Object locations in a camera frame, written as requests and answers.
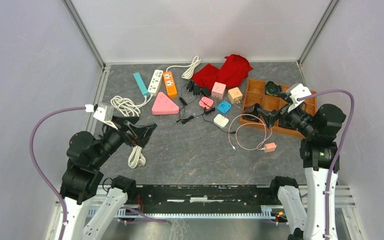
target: orange power strip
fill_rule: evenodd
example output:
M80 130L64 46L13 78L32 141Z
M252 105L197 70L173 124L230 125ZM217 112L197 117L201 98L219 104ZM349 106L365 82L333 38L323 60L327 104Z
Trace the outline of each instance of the orange power strip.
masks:
M175 85L175 79L171 71L166 71L162 74L165 83L165 89L167 89L167 95L169 98L175 98L178 96L178 91Z

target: pink power adapter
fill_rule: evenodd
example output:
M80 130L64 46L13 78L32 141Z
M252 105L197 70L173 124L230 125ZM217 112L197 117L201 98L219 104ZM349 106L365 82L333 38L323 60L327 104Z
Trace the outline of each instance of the pink power adapter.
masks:
M214 101L206 96L203 96L201 100L199 100L199 105L203 108L206 108L207 110L211 108L213 103Z
M211 97L216 99L223 99L225 90L226 90L226 84L215 82L211 90Z
M276 144L274 142L264 144L264 152L265 153L270 153L276 150Z

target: white extension cord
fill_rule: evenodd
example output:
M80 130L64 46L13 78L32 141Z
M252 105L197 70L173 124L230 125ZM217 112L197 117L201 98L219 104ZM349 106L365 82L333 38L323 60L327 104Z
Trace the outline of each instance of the white extension cord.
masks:
M141 152L142 147L140 146L135 146L133 148L133 151L131 151L130 156L128 157L128 166L131 169L136 168L138 165L145 166L145 164L147 163L147 159Z
M151 94L151 96L149 96L149 99L147 100L147 97L145 96L145 101L143 101L142 104L135 105L135 103L129 98L115 96L111 99L111 105L125 117L139 117L139 114L141 113L141 110L139 108L149 103L152 97L153 95Z
M145 101L143 101L142 104L136 105L131 99L129 98L123 98L121 96L115 96L111 99L111 105L117 109L123 116L125 117L134 117L138 116L141 113L140 108L145 106L147 103L150 102L153 95L151 94L149 96L149 99L145 96ZM141 153L142 147L135 146L133 150L131 151L130 156L128 157L128 166L131 169L136 168L139 166L144 166L147 162L144 155Z
M194 75L194 70L195 70L195 68L196 68L200 63L201 63L200 56L196 55L196 56L193 58L191 64L186 65L186 66L179 66L179 65L169 66L169 67L167 67L167 70L165 70L165 71L168 72L170 68L188 68L188 69L186 69L186 71L184 71L184 73L181 75L181 78L182 78L182 79L189 80L189 79L191 79L192 76Z

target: gray floor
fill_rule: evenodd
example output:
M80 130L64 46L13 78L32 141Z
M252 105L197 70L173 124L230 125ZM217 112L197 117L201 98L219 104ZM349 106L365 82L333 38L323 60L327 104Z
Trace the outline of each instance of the gray floor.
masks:
M144 98L135 82L133 73L139 72L148 86L155 69L165 71L171 64L134 64L111 66L105 88L103 101L109 103L111 98L119 95L130 98L136 104L142 103ZM220 68L222 63L215 63ZM201 63L195 70L205 66ZM292 85L303 83L301 73L295 62L252 62L254 68L249 72L249 78L274 81L275 83ZM185 68L171 68L177 91L187 81L181 78ZM245 79L240 86L245 95L248 80ZM166 93L164 84L160 91ZM190 102L195 99L191 93L183 90L183 98ZM174 102L181 106L178 98ZM233 150L229 144L228 135L217 127L201 118L195 118L187 124L174 122L178 115L154 116L151 108L154 101L141 108L142 113L138 124L157 123L158 127L143 154L146 165L130 169L127 161L131 153L128 146L123 145L102 166L101 171L105 177L123 175L135 179L138 184L269 184L275 176L289 176L295 178L299 184L305 184L305 175L300 159L300 139L273 133L267 143L275 142L277 149L274 152L248 151L237 147L234 136ZM242 103L233 106L225 115L232 120L241 113ZM198 100L187 105L185 118L190 115L201 114L202 108ZM212 121L218 111L205 117ZM232 125L233 129L239 126L239 120ZM97 125L95 134L101 132ZM248 148L255 148L264 138L263 130L243 127L238 134L241 144Z

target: red towel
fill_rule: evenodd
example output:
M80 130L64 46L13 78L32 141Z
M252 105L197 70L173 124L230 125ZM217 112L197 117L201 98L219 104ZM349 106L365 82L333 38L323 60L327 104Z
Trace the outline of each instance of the red towel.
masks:
M192 79L201 88L213 89L215 82L226 84L226 88L239 87L248 72L253 68L248 60L240 55L231 54L225 57L226 62L219 70L217 67L207 64L203 69L195 73Z
M192 77L193 81L201 88L207 87L209 90L213 89L213 85L217 82L217 73L219 69L211 64L207 64L199 72L195 73Z

